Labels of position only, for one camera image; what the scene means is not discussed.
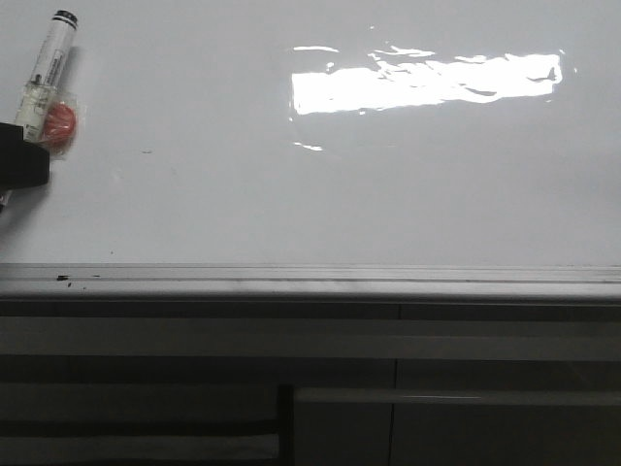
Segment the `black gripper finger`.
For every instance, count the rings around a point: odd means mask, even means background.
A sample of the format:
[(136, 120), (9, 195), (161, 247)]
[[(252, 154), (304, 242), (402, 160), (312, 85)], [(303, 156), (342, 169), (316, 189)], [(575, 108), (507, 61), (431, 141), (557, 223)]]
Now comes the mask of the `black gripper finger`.
[(1, 124), (1, 188), (32, 188), (49, 182), (49, 151), (23, 139), (23, 127)]

